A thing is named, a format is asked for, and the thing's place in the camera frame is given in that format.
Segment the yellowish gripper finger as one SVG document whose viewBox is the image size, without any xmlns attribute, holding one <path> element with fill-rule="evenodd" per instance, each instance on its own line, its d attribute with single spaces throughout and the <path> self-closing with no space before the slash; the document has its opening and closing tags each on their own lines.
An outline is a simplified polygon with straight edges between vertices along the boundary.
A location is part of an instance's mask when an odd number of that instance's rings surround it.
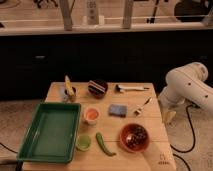
<svg viewBox="0 0 213 171">
<path fill-rule="evenodd" d="M 164 116 L 164 123 L 169 124 L 172 119 L 175 117 L 176 112 L 175 111 L 168 111 Z"/>
</svg>

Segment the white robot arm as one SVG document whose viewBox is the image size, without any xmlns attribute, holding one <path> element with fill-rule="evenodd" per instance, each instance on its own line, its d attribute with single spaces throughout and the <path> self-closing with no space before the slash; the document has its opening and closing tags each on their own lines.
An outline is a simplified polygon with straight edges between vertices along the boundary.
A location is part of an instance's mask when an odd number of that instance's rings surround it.
<svg viewBox="0 0 213 171">
<path fill-rule="evenodd" d="M 174 107 L 185 100 L 192 101 L 207 113 L 213 114 L 213 88 L 205 84 L 207 67 L 200 62 L 174 68 L 166 74 L 166 86 L 158 96 L 162 121 L 169 123 L 176 111 Z"/>
</svg>

